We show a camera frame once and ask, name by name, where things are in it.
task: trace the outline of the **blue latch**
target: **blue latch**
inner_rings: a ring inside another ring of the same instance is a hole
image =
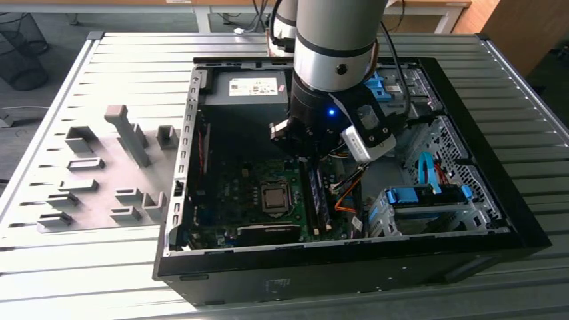
[[[429,152],[424,151],[418,156],[417,171],[418,171],[418,183],[420,184],[428,183],[433,187],[434,194],[438,195],[442,192],[442,190],[441,190],[441,187],[438,186],[437,172],[434,171],[433,155]]]
[[[397,203],[418,202],[416,188],[396,188],[393,192],[397,196]]]
[[[388,190],[385,192],[386,196],[388,196],[388,202],[392,205],[393,203],[397,203],[397,199],[394,198],[394,194],[392,190]]]
[[[464,185],[461,187],[464,196],[466,197],[468,200],[472,200],[472,198],[474,197],[474,194],[472,193],[470,187],[468,185]]]

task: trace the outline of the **wire mesh trash bin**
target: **wire mesh trash bin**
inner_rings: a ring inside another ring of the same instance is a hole
[[[24,36],[36,55],[43,54],[48,49],[44,35],[37,27],[36,20],[32,14],[24,12],[0,12],[0,33],[7,33],[4,36],[8,38],[11,35],[20,33]]]
[[[47,82],[45,69],[19,32],[0,32],[0,78],[19,91],[32,90]]]

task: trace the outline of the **power supply label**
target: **power supply label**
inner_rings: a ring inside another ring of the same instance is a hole
[[[233,78],[229,81],[229,96],[279,95],[276,78]]]

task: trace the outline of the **wooden cabinet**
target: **wooden cabinet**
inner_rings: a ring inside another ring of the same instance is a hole
[[[472,0],[453,33],[486,34],[526,76],[568,31],[568,0]]]

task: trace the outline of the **screw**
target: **screw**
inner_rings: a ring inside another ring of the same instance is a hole
[[[337,65],[336,66],[336,73],[338,75],[344,75],[348,72],[348,66],[345,64]]]

